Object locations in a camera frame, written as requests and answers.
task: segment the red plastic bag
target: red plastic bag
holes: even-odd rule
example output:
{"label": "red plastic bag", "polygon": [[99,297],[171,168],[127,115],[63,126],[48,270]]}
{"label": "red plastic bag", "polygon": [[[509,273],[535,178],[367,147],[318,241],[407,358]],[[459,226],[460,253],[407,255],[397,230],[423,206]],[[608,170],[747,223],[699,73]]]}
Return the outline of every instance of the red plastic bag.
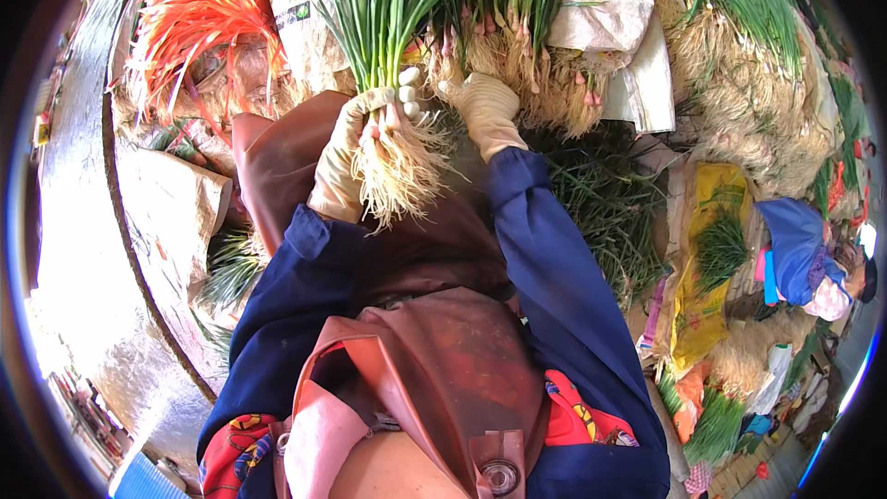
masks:
{"label": "red plastic bag", "polygon": [[828,188],[828,211],[832,212],[844,196],[844,162],[837,163],[837,176]]}

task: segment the brown apron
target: brown apron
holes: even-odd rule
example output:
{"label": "brown apron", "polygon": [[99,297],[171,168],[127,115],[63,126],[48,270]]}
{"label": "brown apron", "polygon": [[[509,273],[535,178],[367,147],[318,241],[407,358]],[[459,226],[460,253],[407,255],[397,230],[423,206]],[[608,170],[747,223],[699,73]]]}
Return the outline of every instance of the brown apron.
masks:
{"label": "brown apron", "polygon": [[[242,197],[269,251],[307,200],[316,161],[347,100],[327,92],[278,122],[234,118]],[[294,414],[305,380],[324,376],[318,359],[342,343],[356,375],[469,497],[522,499],[545,440],[549,402],[520,322],[501,302],[511,285],[496,240],[449,192],[427,219],[404,220],[368,239],[373,249],[360,259],[352,311],[360,316],[327,320],[296,387]],[[366,305],[383,307],[361,311]],[[281,461],[275,455],[282,469]],[[516,487],[497,488],[514,473]],[[285,481],[279,473],[275,480]]]}

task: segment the pink cloth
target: pink cloth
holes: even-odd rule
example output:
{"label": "pink cloth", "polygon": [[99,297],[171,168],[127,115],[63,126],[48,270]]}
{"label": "pink cloth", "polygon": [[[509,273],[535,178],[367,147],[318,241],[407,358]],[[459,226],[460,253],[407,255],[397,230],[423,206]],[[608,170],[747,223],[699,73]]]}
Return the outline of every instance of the pink cloth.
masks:
{"label": "pink cloth", "polygon": [[766,266],[765,255],[768,250],[770,250],[770,245],[761,247],[761,250],[758,253],[758,264],[755,265],[755,281],[764,281],[764,268]]}
{"label": "pink cloth", "polygon": [[804,312],[834,322],[847,313],[850,305],[850,298],[841,286],[833,282],[830,277],[825,277],[816,288],[814,300],[804,305]]}
{"label": "pink cloth", "polygon": [[299,402],[284,452],[286,480],[293,499],[327,499],[351,449],[370,429],[353,408],[313,381],[305,382]]}

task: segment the hand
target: hand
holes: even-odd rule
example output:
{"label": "hand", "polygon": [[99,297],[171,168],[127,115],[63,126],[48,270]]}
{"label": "hand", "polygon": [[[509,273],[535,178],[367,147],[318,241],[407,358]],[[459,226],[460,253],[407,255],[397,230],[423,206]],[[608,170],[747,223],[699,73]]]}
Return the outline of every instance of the hand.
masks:
{"label": "hand", "polygon": [[501,81],[481,73],[468,76],[465,83],[439,84],[441,95],[456,107],[468,126],[468,137],[481,150],[487,164],[508,147],[529,150],[512,121],[521,108],[514,91]]}
{"label": "hand", "polygon": [[339,219],[352,224],[360,221],[361,182],[351,176],[351,161],[363,139],[379,139],[379,124],[374,120],[364,123],[364,117],[374,110],[393,103],[395,98],[404,105],[404,113],[411,119],[421,117],[413,85],[419,80],[419,69],[408,68],[400,74],[401,85],[395,92],[390,87],[379,87],[360,94],[342,107],[333,135],[320,154],[314,175],[314,190],[308,206],[326,219]]}

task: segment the concrete floor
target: concrete floor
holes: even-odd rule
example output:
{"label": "concrete floor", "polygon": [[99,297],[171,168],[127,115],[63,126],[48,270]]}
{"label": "concrete floor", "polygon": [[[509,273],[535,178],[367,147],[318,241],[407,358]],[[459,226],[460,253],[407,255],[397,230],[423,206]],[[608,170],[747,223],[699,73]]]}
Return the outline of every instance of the concrete floor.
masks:
{"label": "concrete floor", "polygon": [[40,322],[58,331],[109,408],[145,444],[197,474],[212,393],[175,357],[146,290],[117,190],[105,66],[124,0],[94,0],[74,42],[41,175]]}

